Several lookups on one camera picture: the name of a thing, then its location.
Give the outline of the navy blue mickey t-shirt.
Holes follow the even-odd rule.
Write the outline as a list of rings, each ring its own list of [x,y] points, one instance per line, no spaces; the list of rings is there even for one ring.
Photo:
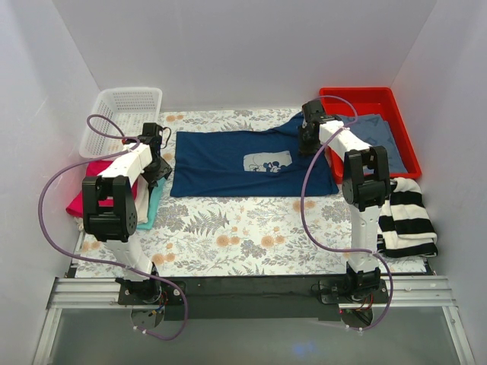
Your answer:
[[[183,197],[298,197],[335,195],[325,157],[298,152],[304,117],[261,132],[178,132],[170,191]]]

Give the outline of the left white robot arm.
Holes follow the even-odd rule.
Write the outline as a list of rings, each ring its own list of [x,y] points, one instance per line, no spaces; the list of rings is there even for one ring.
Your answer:
[[[121,284],[129,294],[143,303],[153,304],[162,295],[161,283],[146,274],[158,274],[155,264],[143,252],[140,243],[131,236],[138,225],[135,200],[143,193],[151,195],[172,173],[172,168],[161,156],[164,128],[155,122],[146,122],[137,137],[123,139],[127,153],[116,158],[97,176],[82,182],[83,224],[87,233],[101,241],[112,252],[119,264],[125,265]],[[132,187],[143,193],[132,194]]]

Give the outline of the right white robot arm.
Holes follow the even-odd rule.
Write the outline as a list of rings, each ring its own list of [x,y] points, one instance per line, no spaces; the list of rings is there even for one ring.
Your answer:
[[[346,272],[317,285],[323,303],[372,300],[385,291],[380,278],[382,259],[377,254],[377,228],[381,208],[390,196],[386,148],[371,146],[354,135],[340,118],[326,113],[317,98],[302,106],[304,121],[298,129],[298,151],[317,162],[326,148],[342,158],[342,195],[349,206],[352,241]]]

